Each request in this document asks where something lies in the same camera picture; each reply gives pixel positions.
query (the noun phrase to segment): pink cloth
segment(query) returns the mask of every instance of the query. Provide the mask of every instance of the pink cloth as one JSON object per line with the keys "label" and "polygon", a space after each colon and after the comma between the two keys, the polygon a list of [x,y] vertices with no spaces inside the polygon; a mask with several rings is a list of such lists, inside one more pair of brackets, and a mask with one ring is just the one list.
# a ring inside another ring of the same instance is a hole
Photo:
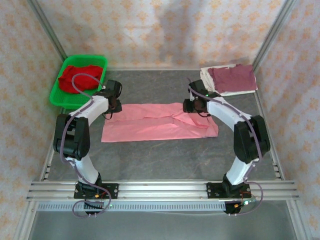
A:
{"label": "pink cloth", "polygon": [[182,103],[124,104],[103,126],[103,143],[218,136],[211,117],[183,112]]}
{"label": "pink cloth", "polygon": [[214,88],[218,93],[252,91],[257,89],[252,65],[235,67],[209,68]]}

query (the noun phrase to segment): wall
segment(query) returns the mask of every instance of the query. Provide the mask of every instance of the wall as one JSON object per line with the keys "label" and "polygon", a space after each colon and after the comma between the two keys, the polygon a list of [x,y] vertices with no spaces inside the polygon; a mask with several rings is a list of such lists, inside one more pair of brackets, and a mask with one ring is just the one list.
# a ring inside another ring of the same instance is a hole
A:
{"label": "wall", "polygon": [[0,239],[9,240],[54,131],[49,93],[62,61],[26,0],[0,2],[0,39]]}
{"label": "wall", "polygon": [[112,68],[252,63],[284,0],[39,0],[67,55]]}
{"label": "wall", "polygon": [[276,149],[320,238],[320,1],[298,0],[258,70]]}

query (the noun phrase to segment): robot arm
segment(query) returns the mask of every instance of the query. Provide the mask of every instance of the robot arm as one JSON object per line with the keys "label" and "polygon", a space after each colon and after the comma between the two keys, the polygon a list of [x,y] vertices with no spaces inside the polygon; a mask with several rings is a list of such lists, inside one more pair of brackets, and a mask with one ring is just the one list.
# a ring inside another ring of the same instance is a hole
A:
{"label": "robot arm", "polygon": [[230,170],[224,175],[222,186],[228,197],[239,193],[244,185],[244,179],[254,162],[259,160],[257,145],[253,138],[252,126],[258,140],[258,146],[263,156],[270,150],[270,141],[264,119],[244,113],[221,97],[219,94],[209,93],[202,80],[189,84],[190,99],[183,102],[183,111],[187,113],[209,113],[219,118],[233,131],[234,162]]}
{"label": "robot arm", "polygon": [[101,176],[88,155],[90,149],[89,126],[101,114],[117,113],[122,110],[121,103],[117,99],[121,90],[122,85],[119,82],[108,80],[106,87],[96,92],[91,101],[88,101],[76,111],[69,114],[60,114],[57,117],[53,149],[60,153],[64,130],[67,122],[71,121],[67,126],[64,138],[63,156],[67,162],[76,168],[79,180],[76,189],[80,192],[79,195],[84,198],[100,193],[99,189],[92,187],[90,184],[102,185]]}

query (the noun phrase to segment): red cloth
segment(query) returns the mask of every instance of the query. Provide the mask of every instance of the red cloth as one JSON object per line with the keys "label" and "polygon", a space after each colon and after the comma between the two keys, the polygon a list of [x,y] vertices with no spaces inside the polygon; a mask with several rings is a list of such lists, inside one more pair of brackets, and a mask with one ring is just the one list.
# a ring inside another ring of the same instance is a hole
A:
{"label": "red cloth", "polygon": [[[76,66],[67,66],[63,71],[62,76],[58,78],[59,80],[59,88],[70,94],[78,94],[78,91],[74,89],[72,86],[72,78],[76,74],[89,74],[100,80],[103,72],[103,68],[100,66],[84,66],[84,67],[76,67]],[[88,89],[96,89],[99,86],[99,83],[92,79],[89,76],[79,75],[74,79],[75,86],[81,90]]]}
{"label": "red cloth", "polygon": [[218,93],[253,91],[257,89],[252,65],[238,64],[235,67],[209,68],[214,88]]}

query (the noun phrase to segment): green plastic tray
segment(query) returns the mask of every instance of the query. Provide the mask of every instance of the green plastic tray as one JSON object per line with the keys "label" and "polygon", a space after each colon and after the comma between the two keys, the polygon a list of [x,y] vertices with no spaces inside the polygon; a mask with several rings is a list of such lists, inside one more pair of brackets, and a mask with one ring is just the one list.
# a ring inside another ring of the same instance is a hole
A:
{"label": "green plastic tray", "polygon": [[[103,71],[100,78],[100,83],[103,84],[108,61],[104,56],[98,55],[73,55],[64,60],[61,70],[54,82],[49,99],[50,102],[55,106],[63,107],[65,109],[78,109],[82,107],[86,102],[88,102],[89,98],[82,94],[67,93],[59,88],[58,78],[62,75],[66,67],[69,65],[75,67],[85,67],[89,65],[102,67]],[[99,85],[99,87],[96,89],[85,90],[84,92],[92,96],[96,91],[99,91],[100,89],[101,86]]]}

